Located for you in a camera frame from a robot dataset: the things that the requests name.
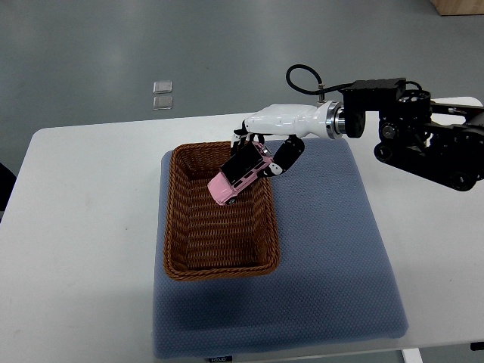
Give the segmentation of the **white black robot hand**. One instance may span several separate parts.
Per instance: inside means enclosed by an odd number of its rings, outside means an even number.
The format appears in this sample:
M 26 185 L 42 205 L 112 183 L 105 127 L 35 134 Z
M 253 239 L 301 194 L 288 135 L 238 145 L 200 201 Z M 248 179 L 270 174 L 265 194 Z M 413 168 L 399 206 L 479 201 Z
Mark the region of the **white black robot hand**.
M 325 101 L 319 107 L 299 104 L 273 104 L 247 117 L 234 130 L 231 155 L 235 155 L 247 139 L 257 137 L 264 142 L 266 135 L 287 136 L 272 162 L 259 173 L 260 178 L 286 172 L 305 149 L 303 138 L 309 134 L 319 138 L 338 139 L 346 132 L 343 105 Z

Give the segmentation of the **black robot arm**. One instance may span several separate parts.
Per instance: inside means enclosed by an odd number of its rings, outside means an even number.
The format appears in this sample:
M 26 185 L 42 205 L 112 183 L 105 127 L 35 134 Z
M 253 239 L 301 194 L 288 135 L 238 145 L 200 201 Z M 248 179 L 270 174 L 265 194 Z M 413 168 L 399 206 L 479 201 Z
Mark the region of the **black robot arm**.
M 357 80 L 340 85 L 344 130 L 361 137 L 365 114 L 379 116 L 381 163 L 457 191 L 483 179 L 483 108 L 440 104 L 404 78 Z

